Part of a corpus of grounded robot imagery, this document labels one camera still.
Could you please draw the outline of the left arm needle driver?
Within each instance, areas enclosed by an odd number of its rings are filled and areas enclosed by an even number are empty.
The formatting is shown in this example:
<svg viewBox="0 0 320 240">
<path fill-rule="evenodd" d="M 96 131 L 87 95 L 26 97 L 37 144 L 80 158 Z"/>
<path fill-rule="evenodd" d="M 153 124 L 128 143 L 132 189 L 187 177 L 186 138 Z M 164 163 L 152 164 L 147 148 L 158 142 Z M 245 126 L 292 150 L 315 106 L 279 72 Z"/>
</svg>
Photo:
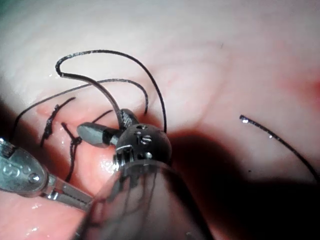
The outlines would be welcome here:
<svg viewBox="0 0 320 240">
<path fill-rule="evenodd" d="M 34 156 L 0 139 L 1 191 L 33 198 L 42 194 L 47 182 L 47 171 Z"/>
</svg>

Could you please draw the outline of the right arm needle driver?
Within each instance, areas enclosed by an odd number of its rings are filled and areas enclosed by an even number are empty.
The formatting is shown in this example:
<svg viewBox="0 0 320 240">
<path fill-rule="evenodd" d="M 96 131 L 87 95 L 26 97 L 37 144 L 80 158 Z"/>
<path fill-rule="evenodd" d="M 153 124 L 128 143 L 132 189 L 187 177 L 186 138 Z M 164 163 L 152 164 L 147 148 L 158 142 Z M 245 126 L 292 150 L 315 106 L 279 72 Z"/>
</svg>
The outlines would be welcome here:
<svg viewBox="0 0 320 240">
<path fill-rule="evenodd" d="M 167 134 L 151 124 L 129 126 L 118 138 L 113 155 L 113 170 L 136 161 L 158 161 L 172 165 L 172 145 Z"/>
</svg>

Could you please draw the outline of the right arm needle driver jaw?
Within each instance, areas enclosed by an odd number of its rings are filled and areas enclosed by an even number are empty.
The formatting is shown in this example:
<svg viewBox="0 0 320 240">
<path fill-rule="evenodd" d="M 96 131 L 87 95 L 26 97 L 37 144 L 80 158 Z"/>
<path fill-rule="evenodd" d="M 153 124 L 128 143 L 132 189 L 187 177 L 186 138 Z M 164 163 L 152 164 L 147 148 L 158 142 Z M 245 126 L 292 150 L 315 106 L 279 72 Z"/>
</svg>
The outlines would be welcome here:
<svg viewBox="0 0 320 240">
<path fill-rule="evenodd" d="M 120 124 L 120 130 L 125 130 L 129 128 L 132 125 L 137 125 L 140 122 L 138 121 L 136 115 L 127 108 L 120 109 L 121 113 L 121 124 Z"/>
<path fill-rule="evenodd" d="M 123 133 L 120 129 L 92 122 L 80 124 L 77 126 L 76 131 L 83 141 L 98 148 L 115 146 Z"/>
</svg>

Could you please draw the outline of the left arm needle driver jaw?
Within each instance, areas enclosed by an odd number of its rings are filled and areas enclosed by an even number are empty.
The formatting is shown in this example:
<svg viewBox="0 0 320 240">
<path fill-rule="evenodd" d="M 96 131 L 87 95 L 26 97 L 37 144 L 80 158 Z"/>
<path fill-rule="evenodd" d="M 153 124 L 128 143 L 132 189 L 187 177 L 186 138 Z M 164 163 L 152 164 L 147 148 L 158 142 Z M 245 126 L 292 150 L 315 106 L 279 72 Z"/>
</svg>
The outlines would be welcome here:
<svg viewBox="0 0 320 240">
<path fill-rule="evenodd" d="M 49 194 L 46 198 L 51 201 L 59 202 L 64 205 L 74 207 L 84 212 L 88 210 L 91 203 L 91 196 L 81 191 L 71 193 L 59 193 L 57 191 L 54 191 L 53 193 Z"/>
<path fill-rule="evenodd" d="M 58 178 L 53 174 L 48 175 L 48 195 L 57 191 L 58 193 L 74 193 L 74 192 L 83 192 L 82 190 L 74 187 L 73 185 L 69 184 L 68 182 Z"/>
</svg>

